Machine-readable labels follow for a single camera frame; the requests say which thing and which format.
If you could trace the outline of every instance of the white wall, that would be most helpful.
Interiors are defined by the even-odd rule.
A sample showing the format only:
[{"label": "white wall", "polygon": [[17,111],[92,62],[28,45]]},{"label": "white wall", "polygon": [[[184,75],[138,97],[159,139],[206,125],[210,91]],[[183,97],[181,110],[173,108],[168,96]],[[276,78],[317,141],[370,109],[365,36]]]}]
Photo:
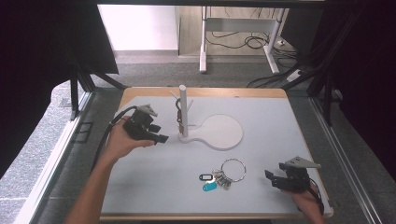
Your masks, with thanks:
[{"label": "white wall", "polygon": [[113,50],[177,49],[175,7],[98,7]]}]

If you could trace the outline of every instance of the black cable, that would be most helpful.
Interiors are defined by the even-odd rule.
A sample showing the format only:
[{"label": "black cable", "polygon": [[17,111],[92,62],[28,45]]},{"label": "black cable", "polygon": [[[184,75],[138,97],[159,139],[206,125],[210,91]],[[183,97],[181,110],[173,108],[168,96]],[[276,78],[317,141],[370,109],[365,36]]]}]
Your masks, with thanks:
[{"label": "black cable", "polygon": [[227,14],[228,18],[230,18],[230,15],[229,15],[228,12],[227,12],[227,7],[224,7],[224,11],[225,11],[225,13]]},{"label": "black cable", "polygon": [[[257,43],[259,43],[260,45],[258,47],[251,46],[249,43],[250,43],[250,41],[253,41],[253,40],[256,40]],[[250,34],[250,36],[245,38],[245,43],[247,43],[247,46],[250,47],[251,49],[261,49],[266,44],[266,41],[264,40],[264,38],[261,38],[259,36],[255,36],[252,33],[252,34]]]},{"label": "black cable", "polygon": [[297,54],[298,53],[298,51],[296,51],[296,50],[277,49],[275,47],[273,47],[273,50],[277,54],[286,54],[286,53],[288,53],[288,54]]},{"label": "black cable", "polygon": [[222,46],[222,47],[227,48],[227,49],[240,49],[240,48],[244,47],[244,46],[247,44],[247,43],[245,43],[245,44],[243,44],[243,45],[241,45],[241,46],[238,46],[238,47],[232,47],[232,46],[227,46],[227,45],[223,45],[223,44],[219,44],[219,43],[210,42],[207,38],[206,38],[206,41],[207,41],[209,44]]},{"label": "black cable", "polygon": [[223,38],[223,37],[226,37],[226,36],[239,34],[239,32],[233,32],[233,33],[230,33],[230,34],[227,34],[227,35],[215,35],[213,33],[213,31],[211,33],[212,33],[213,37],[215,37],[215,38]]},{"label": "black cable", "polygon": [[266,34],[266,33],[261,33],[261,34],[265,36],[264,42],[265,42],[266,44],[269,44],[269,43],[270,43],[270,35],[268,35],[268,34]]},{"label": "black cable", "polygon": [[260,78],[257,78],[257,79],[255,79],[255,80],[253,80],[253,81],[250,81],[250,82],[247,84],[247,88],[249,88],[249,86],[252,85],[253,83],[258,82],[258,81],[262,81],[262,80],[265,80],[265,79],[270,79],[270,80],[268,80],[268,81],[262,83],[262,84],[259,85],[259,86],[254,87],[254,88],[264,87],[264,86],[266,86],[266,85],[268,85],[268,84],[270,84],[270,83],[273,83],[273,82],[275,82],[275,85],[276,85],[276,84],[279,83],[282,79],[284,79],[284,78],[288,77],[289,75],[291,75],[291,74],[292,74],[297,68],[299,68],[300,66],[301,66],[300,63],[296,63],[292,68],[290,68],[288,71],[286,71],[286,72],[284,72],[284,73],[282,73],[282,74],[273,75],[273,76],[270,76],[270,77],[260,77]]},{"label": "black cable", "polygon": [[284,68],[292,68],[292,66],[286,66],[285,64],[281,63],[280,60],[294,60],[295,61],[294,58],[289,58],[289,57],[287,57],[287,58],[276,58],[276,64],[278,64],[279,66],[284,67]]},{"label": "black cable", "polygon": [[120,119],[122,118],[122,116],[124,116],[126,114],[126,112],[132,110],[132,109],[137,109],[137,106],[131,106],[126,108],[125,110],[121,111],[113,120],[111,120],[108,125],[107,128],[105,130],[105,133],[103,134],[103,137],[99,143],[98,148],[96,149],[96,153],[95,153],[95,157],[93,158],[93,163],[92,163],[92,167],[91,167],[91,173],[93,168],[95,168],[96,163],[98,162],[99,156],[101,154],[102,151],[102,147],[105,144],[105,141],[107,140],[108,135],[110,134],[111,130],[113,129],[113,126],[120,121]]},{"label": "black cable", "polygon": [[262,7],[259,9],[259,16],[257,16],[257,19],[260,17],[261,14],[262,14]]},{"label": "black cable", "polygon": [[254,12],[257,10],[258,8],[254,8],[254,11],[250,14],[250,18],[253,16]]},{"label": "black cable", "polygon": [[271,16],[271,19],[273,19],[273,18],[274,18],[275,9],[276,9],[276,7],[274,7],[274,11],[273,11],[273,15]]},{"label": "black cable", "polygon": [[309,188],[308,191],[312,194],[312,196],[314,196],[315,200],[317,200],[320,213],[323,215],[323,213],[324,213],[324,205],[323,205],[323,201],[322,201],[322,198],[321,198],[321,194],[320,194],[320,190],[319,190],[318,184],[317,184],[317,182],[315,182],[315,180],[313,180],[311,178],[309,178],[309,179],[314,183],[315,187],[317,188],[318,194],[316,194],[311,188]]}]

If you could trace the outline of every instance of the desk leg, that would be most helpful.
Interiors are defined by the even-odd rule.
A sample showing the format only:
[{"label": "desk leg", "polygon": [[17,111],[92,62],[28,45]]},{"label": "desk leg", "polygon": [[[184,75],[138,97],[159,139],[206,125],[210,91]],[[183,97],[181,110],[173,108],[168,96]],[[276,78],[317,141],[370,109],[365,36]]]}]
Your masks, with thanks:
[{"label": "desk leg", "polygon": [[282,24],[282,18],[284,13],[285,13],[285,8],[281,8],[276,17],[276,23],[274,25],[273,32],[271,33],[270,42],[268,43],[268,46],[264,46],[264,52],[265,55],[267,56],[267,60],[268,63],[270,64],[273,74],[279,73],[279,69],[277,68],[276,62],[274,60],[274,56],[272,55],[272,49],[276,41],[277,32],[279,31],[279,27]]},{"label": "desk leg", "polygon": [[199,72],[206,72],[206,7],[202,7],[202,40],[199,57]]}]

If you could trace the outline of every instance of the white desk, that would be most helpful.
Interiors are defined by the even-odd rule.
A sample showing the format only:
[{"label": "white desk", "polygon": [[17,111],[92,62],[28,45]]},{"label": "white desk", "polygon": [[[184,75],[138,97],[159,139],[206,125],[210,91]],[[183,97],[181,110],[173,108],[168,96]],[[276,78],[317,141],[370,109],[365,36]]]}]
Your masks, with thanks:
[{"label": "white desk", "polygon": [[[227,114],[242,125],[244,137],[239,145],[217,151],[201,142],[180,143],[175,98],[169,91],[177,93],[177,88],[125,91],[122,108],[151,104],[159,114],[153,124],[160,125],[160,133],[169,135],[169,139],[155,147],[135,149],[118,161],[110,177],[101,219],[303,217],[290,196],[272,187],[264,175],[264,170],[269,170],[286,176],[278,169],[278,163],[295,156],[312,161],[285,92],[188,89],[189,99],[194,99],[189,124],[213,114]],[[199,175],[219,169],[228,158],[237,158],[246,165],[245,179],[232,183],[229,190],[218,187],[203,191],[205,182],[199,180]],[[319,184],[324,214],[330,217],[332,209],[318,172],[308,169],[308,173]]]},{"label": "white desk", "polygon": [[241,32],[241,33],[271,33],[270,42],[264,46],[265,56],[270,64],[273,74],[278,74],[274,56],[272,55],[273,47],[276,41],[277,33],[285,8],[281,8],[276,19],[233,19],[233,18],[208,18],[206,16],[206,7],[202,7],[202,38],[200,48],[199,71],[206,72],[206,32],[222,31],[222,32]]}]

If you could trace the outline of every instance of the blue key tag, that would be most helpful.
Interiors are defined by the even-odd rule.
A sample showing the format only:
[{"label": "blue key tag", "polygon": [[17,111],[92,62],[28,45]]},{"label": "blue key tag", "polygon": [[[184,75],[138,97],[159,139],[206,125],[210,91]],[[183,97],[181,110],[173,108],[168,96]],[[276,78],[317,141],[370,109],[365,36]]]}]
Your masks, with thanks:
[{"label": "blue key tag", "polygon": [[202,187],[202,189],[204,191],[210,191],[212,189],[216,189],[218,187],[218,184],[216,184],[216,182],[212,182],[212,183],[206,183],[204,184],[204,186]]}]

